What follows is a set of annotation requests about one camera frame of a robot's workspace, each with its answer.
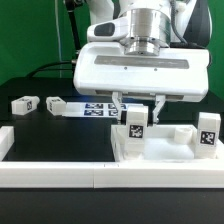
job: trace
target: green wall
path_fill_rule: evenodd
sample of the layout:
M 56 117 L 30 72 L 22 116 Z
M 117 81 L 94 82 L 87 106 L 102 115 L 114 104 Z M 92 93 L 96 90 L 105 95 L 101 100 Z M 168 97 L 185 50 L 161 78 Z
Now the green wall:
M 58 0 L 62 58 L 74 56 L 70 24 L 63 0 Z M 209 49 L 213 64 L 209 69 L 210 89 L 224 99 L 224 1 L 209 0 L 213 18 L 213 36 Z M 86 43 L 89 25 L 88 7 L 76 10 L 81 45 Z M 40 65 L 59 61 L 54 0 L 11 0 L 0 4 L 0 84 L 25 76 Z M 58 72 L 48 76 L 58 76 Z

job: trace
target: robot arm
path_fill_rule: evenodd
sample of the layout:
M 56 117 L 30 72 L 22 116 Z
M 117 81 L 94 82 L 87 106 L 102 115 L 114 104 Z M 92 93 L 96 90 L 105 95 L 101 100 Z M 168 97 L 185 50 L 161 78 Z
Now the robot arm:
M 114 4 L 111 0 L 75 0 L 74 2 L 77 5 L 88 4 L 92 25 L 113 19 Z
M 165 101 L 202 100 L 208 91 L 209 53 L 205 49 L 189 49 L 188 44 L 178 40 L 177 33 L 183 39 L 187 37 L 186 42 L 196 42 L 192 46 L 197 46 L 205 36 L 209 41 L 211 29 L 200 33 L 198 30 L 205 29 L 198 26 L 192 32 L 196 24 L 194 15 L 200 10 L 204 15 L 202 26 L 211 27 L 207 1 L 120 0 L 119 3 L 119 18 L 89 27 L 90 43 L 82 49 L 76 66 L 76 89 L 81 94 L 113 96 L 118 112 L 122 97 L 155 100 L 153 123 L 157 123 Z M 171 43 L 177 40 L 183 43 L 171 48 Z

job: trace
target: white cube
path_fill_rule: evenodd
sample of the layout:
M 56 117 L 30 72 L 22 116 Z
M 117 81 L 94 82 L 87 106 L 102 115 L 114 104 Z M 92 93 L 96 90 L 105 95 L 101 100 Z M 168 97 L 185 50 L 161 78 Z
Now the white cube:
M 37 96 L 24 96 L 11 102 L 12 114 L 25 115 L 37 109 L 40 99 Z
M 196 158 L 216 157 L 216 143 L 219 138 L 221 117 L 219 114 L 200 113 L 195 147 Z
M 60 97 L 48 97 L 47 109 L 54 115 L 62 115 L 66 110 L 66 102 Z
M 148 107 L 130 105 L 127 110 L 126 138 L 124 151 L 126 158 L 139 157 L 145 148 L 145 131 L 148 123 Z

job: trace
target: small white block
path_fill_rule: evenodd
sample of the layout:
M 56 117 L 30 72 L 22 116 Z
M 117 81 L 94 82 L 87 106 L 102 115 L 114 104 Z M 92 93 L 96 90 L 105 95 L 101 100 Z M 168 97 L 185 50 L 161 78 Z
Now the small white block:
M 178 144 L 187 145 L 192 141 L 193 129 L 176 127 L 174 141 Z
M 13 143 L 14 128 L 11 126 L 3 126 L 0 129 L 0 161 L 5 157 Z
M 131 105 L 127 111 L 125 159 L 138 159 L 145 148 L 145 132 L 148 122 L 148 107 Z
M 48 97 L 47 109 L 54 115 L 62 115 L 66 110 L 66 102 L 60 97 Z
M 219 114 L 200 113 L 195 147 L 196 158 L 216 157 L 221 118 Z
M 12 114 L 25 115 L 37 109 L 40 99 L 37 96 L 24 96 L 11 102 Z

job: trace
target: white tray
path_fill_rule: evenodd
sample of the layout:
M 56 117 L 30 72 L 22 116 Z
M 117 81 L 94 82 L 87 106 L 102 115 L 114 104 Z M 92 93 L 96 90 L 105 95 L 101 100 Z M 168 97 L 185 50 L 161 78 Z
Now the white tray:
M 174 141 L 176 127 L 193 129 L 193 137 L 190 144 L 182 145 Z M 124 142 L 126 127 L 113 125 L 111 129 L 111 143 L 116 162 L 130 162 L 124 158 Z M 197 129 L 193 125 L 157 125 L 148 127 L 144 156 L 132 162 L 203 162 L 202 159 L 195 159 L 194 149 L 197 136 Z M 218 140 L 216 144 L 215 159 L 224 159 L 224 144 Z

